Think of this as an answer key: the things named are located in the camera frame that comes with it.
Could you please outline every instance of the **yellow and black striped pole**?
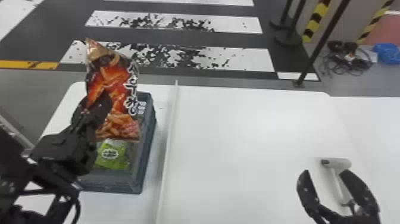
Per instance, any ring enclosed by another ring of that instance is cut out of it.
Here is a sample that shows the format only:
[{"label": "yellow and black striped pole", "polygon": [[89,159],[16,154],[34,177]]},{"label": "yellow and black striped pole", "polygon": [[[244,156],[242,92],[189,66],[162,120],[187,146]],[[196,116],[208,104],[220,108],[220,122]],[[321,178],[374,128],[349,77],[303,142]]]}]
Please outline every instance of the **yellow and black striped pole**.
[{"label": "yellow and black striped pole", "polygon": [[310,21],[304,30],[303,42],[310,42],[314,34],[320,27],[321,20],[328,13],[331,0],[320,0],[314,9]]},{"label": "yellow and black striped pole", "polygon": [[379,20],[382,18],[382,16],[385,14],[387,10],[389,10],[390,6],[395,0],[384,0],[383,6],[378,10],[378,12],[375,13],[374,17],[372,18],[371,23],[368,24],[368,26],[362,31],[361,36],[358,38],[357,43],[361,45],[365,39],[368,37],[368,35],[371,33],[371,31],[375,28],[376,24],[379,22]]}]

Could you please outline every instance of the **yellow floor line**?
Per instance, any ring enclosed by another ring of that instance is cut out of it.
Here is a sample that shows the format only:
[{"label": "yellow floor line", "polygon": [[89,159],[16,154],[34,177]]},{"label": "yellow floor line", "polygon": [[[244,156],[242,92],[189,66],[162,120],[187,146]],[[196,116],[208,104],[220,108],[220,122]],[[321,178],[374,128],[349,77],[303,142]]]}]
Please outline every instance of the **yellow floor line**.
[{"label": "yellow floor line", "polygon": [[9,61],[0,60],[0,69],[40,69],[54,70],[58,66],[58,62],[49,61]]}]

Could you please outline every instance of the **white table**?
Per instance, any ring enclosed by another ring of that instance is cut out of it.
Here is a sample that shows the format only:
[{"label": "white table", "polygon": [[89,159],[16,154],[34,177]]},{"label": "white table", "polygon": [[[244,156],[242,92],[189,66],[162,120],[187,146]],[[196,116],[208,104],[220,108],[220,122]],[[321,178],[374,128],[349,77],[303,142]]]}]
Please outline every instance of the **white table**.
[{"label": "white table", "polygon": [[332,97],[332,102],[373,178],[368,185],[382,223],[400,223],[400,98]]},{"label": "white table", "polygon": [[[313,223],[296,193],[304,169],[323,204],[342,214],[348,211],[338,206],[333,174],[320,158],[349,158],[352,171],[371,182],[324,93],[180,86],[169,118],[172,86],[139,90],[153,95],[158,119],[144,191],[83,192],[80,223]],[[43,134],[67,126],[84,94],[75,83]],[[19,202],[37,210],[41,200],[49,198]]]}]

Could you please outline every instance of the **blue bag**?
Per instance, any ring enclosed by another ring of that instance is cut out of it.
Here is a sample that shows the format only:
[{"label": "blue bag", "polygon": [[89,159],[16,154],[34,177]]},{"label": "blue bag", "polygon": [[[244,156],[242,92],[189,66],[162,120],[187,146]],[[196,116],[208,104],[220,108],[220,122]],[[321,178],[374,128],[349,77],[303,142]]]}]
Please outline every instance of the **blue bag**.
[{"label": "blue bag", "polygon": [[392,43],[377,43],[373,51],[378,53],[378,59],[383,63],[400,64],[400,49]]}]

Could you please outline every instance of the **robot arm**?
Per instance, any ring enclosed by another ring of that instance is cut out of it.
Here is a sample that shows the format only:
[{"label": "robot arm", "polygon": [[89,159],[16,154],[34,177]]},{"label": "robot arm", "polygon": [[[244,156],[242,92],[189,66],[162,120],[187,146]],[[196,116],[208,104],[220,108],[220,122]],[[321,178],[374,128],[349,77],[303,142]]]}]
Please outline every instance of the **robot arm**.
[{"label": "robot arm", "polygon": [[[112,103],[103,93],[85,108],[84,98],[75,110],[71,125],[56,135],[44,136],[28,159],[21,156],[23,147],[0,129],[0,223],[64,223],[73,206],[76,223],[80,215],[77,177],[88,174],[96,160],[95,130],[104,122]],[[29,182],[42,189],[27,191]],[[14,205],[18,197],[53,194],[46,215],[23,211]]]}]

